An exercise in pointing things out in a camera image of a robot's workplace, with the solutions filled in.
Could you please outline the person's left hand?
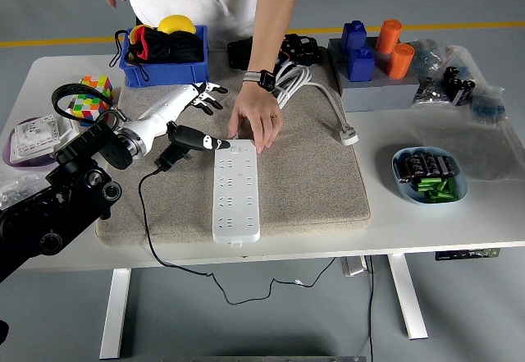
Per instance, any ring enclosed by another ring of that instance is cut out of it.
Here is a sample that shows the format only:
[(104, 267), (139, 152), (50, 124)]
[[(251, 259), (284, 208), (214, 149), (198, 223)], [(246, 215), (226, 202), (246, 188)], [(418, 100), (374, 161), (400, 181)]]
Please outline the person's left hand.
[(253, 132), (257, 152), (269, 149), (284, 124), (276, 98), (255, 82), (245, 81), (235, 101), (228, 125), (229, 137), (233, 138), (241, 122), (247, 119)]

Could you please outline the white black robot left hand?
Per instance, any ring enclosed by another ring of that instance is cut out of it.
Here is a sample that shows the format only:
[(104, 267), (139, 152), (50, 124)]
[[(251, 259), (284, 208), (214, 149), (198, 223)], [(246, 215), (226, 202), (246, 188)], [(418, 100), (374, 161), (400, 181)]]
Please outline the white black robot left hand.
[(153, 141), (167, 133), (170, 121), (175, 122), (179, 115), (189, 106), (201, 108), (208, 115), (213, 112), (208, 106), (221, 110), (222, 105), (209, 92), (217, 91), (226, 94), (228, 90), (211, 82), (180, 85), (159, 99), (137, 120), (126, 120), (117, 129), (116, 134), (133, 158), (144, 157), (152, 148)]

